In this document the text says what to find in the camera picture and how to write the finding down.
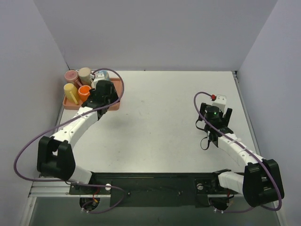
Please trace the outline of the cream coral-pattern mug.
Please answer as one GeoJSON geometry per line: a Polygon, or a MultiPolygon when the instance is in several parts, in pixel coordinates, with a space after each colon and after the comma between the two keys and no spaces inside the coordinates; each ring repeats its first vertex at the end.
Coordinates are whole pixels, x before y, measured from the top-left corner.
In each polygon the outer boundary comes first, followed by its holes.
{"type": "Polygon", "coordinates": [[[97,71],[95,75],[92,77],[91,87],[93,89],[96,88],[97,82],[106,80],[110,81],[109,73],[106,70],[97,71]]]}

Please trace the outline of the beige speckled ceramic mug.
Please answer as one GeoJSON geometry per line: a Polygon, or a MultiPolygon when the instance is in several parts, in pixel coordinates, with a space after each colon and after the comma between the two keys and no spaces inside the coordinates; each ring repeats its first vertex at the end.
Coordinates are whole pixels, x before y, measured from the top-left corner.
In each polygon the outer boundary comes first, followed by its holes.
{"type": "Polygon", "coordinates": [[[92,83],[91,74],[92,74],[92,70],[88,67],[83,67],[78,70],[78,76],[83,85],[89,85],[89,86],[91,85],[92,83]]]}

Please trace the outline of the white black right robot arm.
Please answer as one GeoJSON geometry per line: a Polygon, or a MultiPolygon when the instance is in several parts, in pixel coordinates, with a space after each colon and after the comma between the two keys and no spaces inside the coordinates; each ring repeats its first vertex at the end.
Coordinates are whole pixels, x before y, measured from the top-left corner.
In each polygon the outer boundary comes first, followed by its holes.
{"type": "Polygon", "coordinates": [[[232,110],[223,113],[217,106],[206,103],[196,110],[198,120],[205,123],[203,131],[208,142],[244,167],[242,175],[229,169],[216,171],[215,178],[210,180],[211,189],[216,193],[229,189],[242,194],[251,207],[282,200],[285,194],[278,163],[254,153],[236,137],[228,127],[232,110]]]}

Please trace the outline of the yellow ceramic mug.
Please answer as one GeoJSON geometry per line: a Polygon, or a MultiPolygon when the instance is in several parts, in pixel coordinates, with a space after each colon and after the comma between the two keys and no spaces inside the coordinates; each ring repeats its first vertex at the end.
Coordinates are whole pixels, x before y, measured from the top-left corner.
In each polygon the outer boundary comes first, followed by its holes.
{"type": "Polygon", "coordinates": [[[65,97],[72,103],[78,105],[80,97],[78,95],[78,89],[72,83],[67,83],[63,87],[65,97]]]}

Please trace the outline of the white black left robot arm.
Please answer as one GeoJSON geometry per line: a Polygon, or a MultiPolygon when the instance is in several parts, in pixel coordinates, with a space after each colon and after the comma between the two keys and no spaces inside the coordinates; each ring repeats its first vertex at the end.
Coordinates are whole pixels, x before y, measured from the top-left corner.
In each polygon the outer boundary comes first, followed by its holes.
{"type": "Polygon", "coordinates": [[[87,194],[96,190],[97,182],[91,178],[91,171],[76,165],[72,149],[89,127],[107,113],[108,105],[119,101],[111,81],[99,81],[89,93],[72,122],[52,136],[40,139],[37,157],[37,170],[43,176],[80,183],[81,190],[87,194]]]}

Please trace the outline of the pink ceramic mug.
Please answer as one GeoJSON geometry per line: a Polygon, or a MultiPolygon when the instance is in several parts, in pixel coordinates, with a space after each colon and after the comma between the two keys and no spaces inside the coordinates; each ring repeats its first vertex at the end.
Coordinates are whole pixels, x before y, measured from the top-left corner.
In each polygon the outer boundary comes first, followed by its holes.
{"type": "Polygon", "coordinates": [[[68,83],[72,83],[77,88],[79,88],[83,85],[79,78],[78,72],[75,70],[67,71],[64,75],[64,78],[68,83]]]}

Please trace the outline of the orange ceramic mug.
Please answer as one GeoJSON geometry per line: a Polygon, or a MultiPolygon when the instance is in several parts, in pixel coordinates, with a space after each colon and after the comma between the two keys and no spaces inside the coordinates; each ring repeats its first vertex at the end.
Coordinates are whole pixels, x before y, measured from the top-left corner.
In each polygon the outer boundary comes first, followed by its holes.
{"type": "Polygon", "coordinates": [[[78,95],[82,102],[85,102],[90,96],[90,89],[91,87],[89,85],[83,85],[78,89],[78,95]]]}

